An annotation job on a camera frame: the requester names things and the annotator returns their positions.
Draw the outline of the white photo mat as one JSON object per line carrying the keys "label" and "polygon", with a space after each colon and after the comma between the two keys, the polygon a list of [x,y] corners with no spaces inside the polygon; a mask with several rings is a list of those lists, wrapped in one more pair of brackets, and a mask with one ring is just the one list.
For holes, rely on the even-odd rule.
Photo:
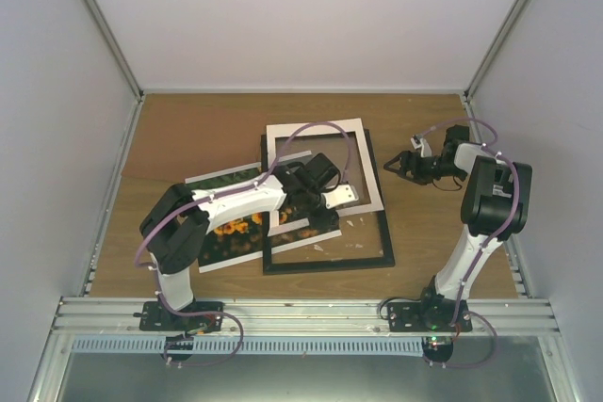
{"label": "white photo mat", "polygon": [[337,208],[340,217],[379,212],[384,209],[383,199],[378,188],[378,178],[373,169],[371,148],[365,135],[365,128],[359,118],[339,121],[319,121],[315,123],[272,124],[266,128],[265,156],[267,166],[272,164],[275,157],[285,158],[287,149],[297,137],[341,135],[348,145],[347,161],[340,169],[344,179],[352,185],[359,201]]}

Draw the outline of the black picture frame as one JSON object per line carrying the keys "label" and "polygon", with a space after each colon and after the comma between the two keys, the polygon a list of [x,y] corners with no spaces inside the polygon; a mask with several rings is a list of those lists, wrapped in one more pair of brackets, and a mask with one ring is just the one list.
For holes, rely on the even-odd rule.
{"label": "black picture frame", "polygon": [[[365,129],[365,135],[368,139],[368,146],[371,148],[371,157],[373,162],[373,169],[376,171],[378,178],[378,188],[380,189],[382,198],[382,189],[378,177],[377,163],[372,148],[371,137],[368,129]],[[378,225],[380,231],[380,237],[383,246],[383,255],[380,257],[365,257],[365,258],[353,258],[339,261],[313,261],[313,262],[300,262],[300,263],[288,263],[288,264],[275,264],[272,261],[272,255],[270,245],[264,244],[263,248],[263,273],[266,275],[281,275],[281,274],[296,274],[296,273],[310,273],[310,272],[326,272],[326,271],[343,271],[343,270],[360,270],[360,269],[371,269],[371,268],[385,268],[392,267],[395,265],[395,255],[392,246],[392,240],[389,232],[389,225],[387,222],[387,216],[385,210],[378,213]],[[284,231],[282,227],[278,225],[278,214],[276,212],[266,213],[269,215],[269,222],[263,225],[263,232],[267,237],[280,234]]]}

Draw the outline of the sunflower photo print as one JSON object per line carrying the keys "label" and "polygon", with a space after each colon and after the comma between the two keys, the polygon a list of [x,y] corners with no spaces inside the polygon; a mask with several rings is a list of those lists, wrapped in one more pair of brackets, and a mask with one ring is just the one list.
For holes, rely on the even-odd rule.
{"label": "sunflower photo print", "polygon": [[268,214],[255,213],[208,233],[198,259],[199,271],[205,273],[258,259],[263,255],[265,243],[276,254],[342,235],[338,225],[310,227],[295,207],[287,206],[279,211],[278,225],[284,229],[282,233],[267,237],[263,225],[268,222]]}

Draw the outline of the clear acrylic sheet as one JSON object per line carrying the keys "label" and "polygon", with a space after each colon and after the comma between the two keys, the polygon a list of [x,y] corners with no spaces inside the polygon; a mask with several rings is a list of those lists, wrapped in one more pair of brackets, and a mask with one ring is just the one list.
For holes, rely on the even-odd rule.
{"label": "clear acrylic sheet", "polygon": [[[287,149],[289,154],[305,151],[312,154],[324,153],[339,169],[342,169],[347,161],[348,145],[341,135],[297,137]],[[343,216],[339,220],[339,231],[339,236],[326,238],[326,230],[312,230],[306,227],[274,236],[271,238],[274,247],[291,241],[299,243],[317,237],[320,240],[313,244],[298,245],[294,249],[275,253],[272,255],[272,261],[275,264],[288,264],[339,261],[383,255],[376,211]]]}

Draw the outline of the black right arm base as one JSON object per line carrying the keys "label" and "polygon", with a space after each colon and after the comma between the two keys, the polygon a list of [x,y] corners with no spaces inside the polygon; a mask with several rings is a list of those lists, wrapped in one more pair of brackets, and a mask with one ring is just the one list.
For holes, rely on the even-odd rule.
{"label": "black right arm base", "polygon": [[463,318],[466,309],[467,304],[462,300],[456,320],[452,321],[455,313],[452,300],[422,302],[387,298],[378,305],[377,315],[387,322],[392,332],[470,332],[472,321]]}

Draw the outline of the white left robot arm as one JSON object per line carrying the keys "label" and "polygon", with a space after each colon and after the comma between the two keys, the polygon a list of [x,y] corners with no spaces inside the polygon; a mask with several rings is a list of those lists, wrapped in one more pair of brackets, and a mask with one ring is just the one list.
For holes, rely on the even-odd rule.
{"label": "white left robot arm", "polygon": [[278,211],[292,204],[309,219],[338,221],[329,194],[344,183],[346,172],[325,154],[306,163],[274,162],[268,171],[234,185],[195,195],[187,185],[170,187],[139,229],[142,242],[135,265],[155,273],[162,320],[184,330],[194,318],[195,301],[189,268],[197,261],[206,236],[233,220]]}

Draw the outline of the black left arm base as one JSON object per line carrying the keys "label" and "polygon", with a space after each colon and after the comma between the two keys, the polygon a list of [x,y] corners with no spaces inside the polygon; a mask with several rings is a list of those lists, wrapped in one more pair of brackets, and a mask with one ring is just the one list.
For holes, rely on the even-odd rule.
{"label": "black left arm base", "polygon": [[220,301],[194,301],[183,312],[204,312],[204,315],[185,316],[173,314],[158,299],[144,302],[140,311],[133,313],[133,316],[139,321],[139,329],[142,331],[210,333],[220,331],[223,308],[224,304]]}

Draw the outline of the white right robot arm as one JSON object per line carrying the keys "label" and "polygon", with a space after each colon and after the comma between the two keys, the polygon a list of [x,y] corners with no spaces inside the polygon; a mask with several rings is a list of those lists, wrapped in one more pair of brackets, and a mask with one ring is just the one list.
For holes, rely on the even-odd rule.
{"label": "white right robot arm", "polygon": [[426,131],[412,137],[403,151],[383,168],[416,185],[450,177],[465,181],[461,205],[462,234],[446,265],[424,288],[417,308],[418,323],[438,331],[461,315],[475,279],[491,254],[522,232],[529,213],[533,169],[496,153],[487,143],[471,140],[466,125],[446,123],[442,152],[432,149]]}

